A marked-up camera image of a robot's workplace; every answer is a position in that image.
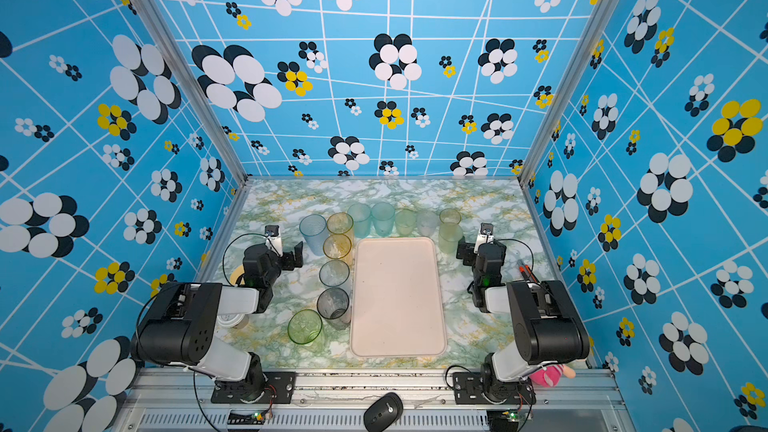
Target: pink stuffed toy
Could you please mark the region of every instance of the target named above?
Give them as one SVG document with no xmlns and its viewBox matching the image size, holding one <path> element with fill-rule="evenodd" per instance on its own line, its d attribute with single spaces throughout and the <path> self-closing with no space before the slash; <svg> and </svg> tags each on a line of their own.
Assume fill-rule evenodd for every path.
<svg viewBox="0 0 768 432">
<path fill-rule="evenodd" d="M 572 379 L 576 377 L 576 372 L 567 365 L 555 364 L 536 370 L 529 375 L 529 377 L 536 385 L 541 385 L 542 387 L 554 387 L 558 384 L 562 375 Z"/>
</svg>

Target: mounting plate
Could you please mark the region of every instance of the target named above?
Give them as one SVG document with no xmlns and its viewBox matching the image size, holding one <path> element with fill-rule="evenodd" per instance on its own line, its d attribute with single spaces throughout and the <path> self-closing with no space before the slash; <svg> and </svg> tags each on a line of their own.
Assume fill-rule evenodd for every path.
<svg viewBox="0 0 768 432">
<path fill-rule="evenodd" d="M 296 372 L 264 372 L 264 375 L 266 376 L 266 384 L 277 390 L 277 397 L 272 400 L 272 403 L 290 404 L 293 397 L 293 385 L 296 382 Z M 244 402 L 240 399 L 249 393 L 241 382 L 216 382 L 216 385 L 220 388 L 218 390 L 215 388 L 213 395 L 210 396 L 212 404 L 243 405 Z M 270 390 L 265 388 L 264 393 L 254 404 L 268 404 L 270 398 Z"/>
<path fill-rule="evenodd" d="M 482 395 L 482 382 L 477 374 L 469 372 L 454 372 L 453 376 L 453 397 L 456 399 L 456 405 L 472 404 L 493 404 Z M 529 387 L 530 382 L 514 382 L 511 387 L 514 388 L 509 399 L 504 401 L 504 405 L 520 405 L 520 396 L 523 398 L 523 404 L 536 404 L 536 394 L 533 387 Z"/>
</svg>

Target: black cable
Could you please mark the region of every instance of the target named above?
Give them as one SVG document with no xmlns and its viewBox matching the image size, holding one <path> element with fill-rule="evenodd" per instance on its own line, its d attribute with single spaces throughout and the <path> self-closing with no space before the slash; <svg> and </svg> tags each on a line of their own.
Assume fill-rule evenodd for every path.
<svg viewBox="0 0 768 432">
<path fill-rule="evenodd" d="M 197 381 L 195 378 L 197 377 L 197 372 L 192 370 L 192 388 L 194 389 L 194 398 L 195 402 L 197 402 L 197 408 L 200 409 L 200 413 L 203 415 L 203 418 L 208 423 L 209 426 L 211 426 L 216 432 L 221 432 L 221 430 L 217 429 L 213 422 L 210 421 L 208 416 L 203 412 L 203 405 L 200 403 L 200 398 L 197 397 Z"/>
<path fill-rule="evenodd" d="M 274 246 L 272 245 L 272 241 L 270 240 L 269 237 L 267 237 L 264 234 L 259 234 L 256 232 L 247 232 L 245 234 L 240 234 L 237 237 L 233 238 L 232 242 L 230 242 L 230 244 L 226 246 L 226 249 L 224 250 L 224 254 L 221 255 L 221 273 L 224 274 L 224 279 L 226 280 L 226 283 L 229 284 L 231 287 L 234 287 L 234 285 L 232 284 L 232 282 L 230 282 L 230 278 L 226 275 L 226 268 L 224 266 L 224 258 L 226 257 L 226 251 L 230 249 L 230 245 L 234 244 L 238 238 L 245 237 L 246 235 L 259 235 L 261 237 L 264 237 L 264 239 L 266 239 L 266 242 L 270 245 L 270 247 L 272 247 L 272 250 L 275 251 L 275 254 L 277 254 L 277 250 L 275 250 Z"/>
<path fill-rule="evenodd" d="M 525 420 L 523 420 L 522 425 L 520 427 L 518 427 L 518 432 L 520 432 L 520 430 L 523 430 L 523 427 L 525 427 L 525 424 L 528 422 L 528 418 L 531 417 L 531 410 L 532 409 L 533 409 L 533 404 L 531 404 L 528 407 L 528 415 L 525 416 Z"/>
<path fill-rule="evenodd" d="M 446 386 L 447 386 L 449 389 L 451 389 L 451 390 L 454 390 L 454 385 L 456 385 L 456 382 L 454 382 L 454 385 L 450 385 L 450 384 L 448 383 L 448 372 L 449 372 L 451 369 L 453 369 L 453 368 L 464 369 L 464 370 L 466 370 L 467 372 L 469 372 L 470 374 L 479 375 L 477 372 L 472 372 L 471 370 L 467 369 L 467 368 L 466 368 L 466 367 L 464 367 L 463 365 L 449 365 L 449 366 L 448 366 L 448 368 L 446 369 L 446 372 L 445 372 L 445 374 L 443 375 L 443 378 L 442 378 L 442 379 L 443 379 L 443 380 L 446 382 Z"/>
<path fill-rule="evenodd" d="M 531 253 L 531 275 L 533 275 L 533 264 L 534 264 L 533 251 L 528 246 L 528 244 L 526 244 L 522 240 L 517 240 L 516 238 L 494 238 L 493 240 L 494 240 L 494 242 L 495 241 L 502 241 L 502 240 L 512 240 L 512 241 L 520 242 L 521 244 L 523 244 L 528 249 L 528 251 Z"/>
</svg>

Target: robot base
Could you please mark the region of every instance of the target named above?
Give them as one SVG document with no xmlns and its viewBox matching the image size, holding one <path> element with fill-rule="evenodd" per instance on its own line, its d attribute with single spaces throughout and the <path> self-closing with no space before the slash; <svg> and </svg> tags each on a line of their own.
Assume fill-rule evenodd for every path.
<svg viewBox="0 0 768 432">
<path fill-rule="evenodd" d="M 296 372 L 263 372 L 259 356 L 250 353 L 250 368 L 243 380 L 229 382 L 216 380 L 214 393 L 210 396 L 212 404 L 290 404 L 293 398 L 293 385 Z M 273 397 L 271 385 L 277 391 Z"/>
<path fill-rule="evenodd" d="M 453 397 L 456 405 L 471 404 L 536 404 L 536 394 L 533 392 L 530 380 L 520 382 L 501 382 L 496 379 L 491 366 L 491 356 L 488 354 L 482 365 L 480 377 L 469 372 L 455 372 L 453 381 L 456 385 Z"/>
</svg>

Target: blue wallpaper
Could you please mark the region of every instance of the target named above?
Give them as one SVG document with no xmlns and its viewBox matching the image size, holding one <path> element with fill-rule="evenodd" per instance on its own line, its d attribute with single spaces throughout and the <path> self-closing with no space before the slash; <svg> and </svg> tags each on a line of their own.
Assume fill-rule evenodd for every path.
<svg viewBox="0 0 768 432">
<path fill-rule="evenodd" d="M 519 173 L 598 0 L 156 0 L 255 176 Z"/>
<path fill-rule="evenodd" d="M 2 2 L 0 430 L 102 430 L 141 305 L 236 185 L 130 0 Z"/>
<path fill-rule="evenodd" d="M 768 426 L 768 0 L 621 0 L 528 183 L 638 430 Z"/>
</svg>

